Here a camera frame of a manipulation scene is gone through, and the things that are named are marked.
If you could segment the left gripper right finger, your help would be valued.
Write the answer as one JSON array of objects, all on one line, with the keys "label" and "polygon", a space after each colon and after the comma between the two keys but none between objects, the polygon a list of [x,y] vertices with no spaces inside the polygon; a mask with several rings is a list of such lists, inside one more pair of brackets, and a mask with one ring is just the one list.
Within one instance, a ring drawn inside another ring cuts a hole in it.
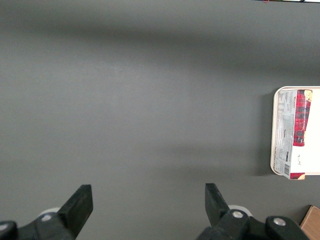
[{"label": "left gripper right finger", "polygon": [[307,240],[296,222],[269,216],[265,222],[239,208],[231,209],[214,183],[205,185],[205,211],[210,222],[198,240]]}]

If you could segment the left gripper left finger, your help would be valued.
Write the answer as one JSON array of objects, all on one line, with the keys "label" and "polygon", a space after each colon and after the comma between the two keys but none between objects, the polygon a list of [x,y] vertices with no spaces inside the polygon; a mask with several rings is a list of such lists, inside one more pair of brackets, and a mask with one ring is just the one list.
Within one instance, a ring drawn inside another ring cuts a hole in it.
[{"label": "left gripper left finger", "polygon": [[58,209],[44,211],[18,227],[12,220],[0,222],[2,240],[75,240],[93,211],[92,186],[81,185]]}]

